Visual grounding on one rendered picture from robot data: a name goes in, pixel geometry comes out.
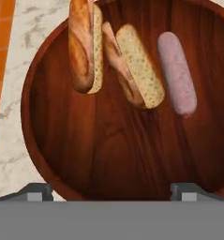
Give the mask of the brown bread bun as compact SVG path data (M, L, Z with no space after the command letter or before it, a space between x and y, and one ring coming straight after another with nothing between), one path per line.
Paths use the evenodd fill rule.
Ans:
M127 23L115 34L105 22L102 34L107 57L127 100L143 110L157 107L165 98L165 90L135 27Z
M103 81L103 16L94 0L70 0L68 54L75 89L97 93Z

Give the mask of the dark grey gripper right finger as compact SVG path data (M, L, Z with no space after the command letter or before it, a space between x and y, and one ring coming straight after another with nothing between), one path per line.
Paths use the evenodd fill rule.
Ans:
M171 193L171 200L175 202L224 201L224 197L209 193L194 183L173 183Z

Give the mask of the brown wooden bowl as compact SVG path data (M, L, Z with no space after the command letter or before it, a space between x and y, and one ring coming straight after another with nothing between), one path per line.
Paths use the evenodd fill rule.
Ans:
M177 182L224 196L224 8L211 0L101 0L100 7L113 27L133 24L151 56L161 33L179 37L197 110L185 118L169 101L133 108L112 67L98 93L77 92L61 23L22 90L22 132L38 172L67 200L165 201Z

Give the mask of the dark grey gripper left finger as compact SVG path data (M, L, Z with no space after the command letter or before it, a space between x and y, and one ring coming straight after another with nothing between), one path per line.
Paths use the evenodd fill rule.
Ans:
M48 183L29 183L17 192L0 197L0 201L52 202L52 187Z

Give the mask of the pink sausage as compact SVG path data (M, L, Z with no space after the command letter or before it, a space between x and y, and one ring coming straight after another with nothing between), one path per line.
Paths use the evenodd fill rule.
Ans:
M157 47L174 110L189 117L197 109L197 95L182 44L173 32L164 32Z

